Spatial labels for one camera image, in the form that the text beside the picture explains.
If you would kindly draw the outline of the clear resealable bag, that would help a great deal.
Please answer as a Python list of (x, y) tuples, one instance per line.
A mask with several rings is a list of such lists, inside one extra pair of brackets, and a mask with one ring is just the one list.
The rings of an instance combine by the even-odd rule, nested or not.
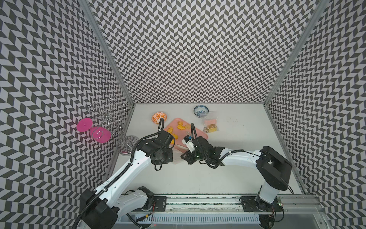
[(201, 120), (204, 125), (203, 131), (205, 132), (205, 129), (207, 127), (214, 127), (214, 126), (217, 127), (217, 118), (218, 118), (218, 115), (216, 112), (210, 112), (207, 116), (202, 117)]

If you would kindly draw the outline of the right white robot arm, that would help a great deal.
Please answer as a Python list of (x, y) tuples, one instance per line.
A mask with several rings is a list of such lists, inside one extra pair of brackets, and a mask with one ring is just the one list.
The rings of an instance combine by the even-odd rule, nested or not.
[(181, 159), (189, 165), (203, 160), (212, 169), (217, 169), (219, 166), (242, 166), (257, 169), (265, 180), (254, 199), (256, 207), (260, 211), (274, 210), (279, 192), (292, 190), (289, 187), (292, 164), (269, 146), (255, 151), (194, 146), (193, 150), (183, 153)]

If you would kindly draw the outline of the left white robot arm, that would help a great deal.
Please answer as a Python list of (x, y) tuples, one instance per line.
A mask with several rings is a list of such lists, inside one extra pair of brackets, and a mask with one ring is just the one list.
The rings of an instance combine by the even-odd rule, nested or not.
[(91, 229), (111, 229), (121, 215), (142, 208), (148, 196), (141, 190), (127, 196), (124, 203), (118, 203), (118, 199), (137, 175), (150, 164), (161, 166), (172, 162), (173, 150), (170, 143), (173, 140), (171, 134), (139, 140), (130, 161), (106, 182), (81, 194), (80, 211), (72, 228), (76, 229), (82, 221)]

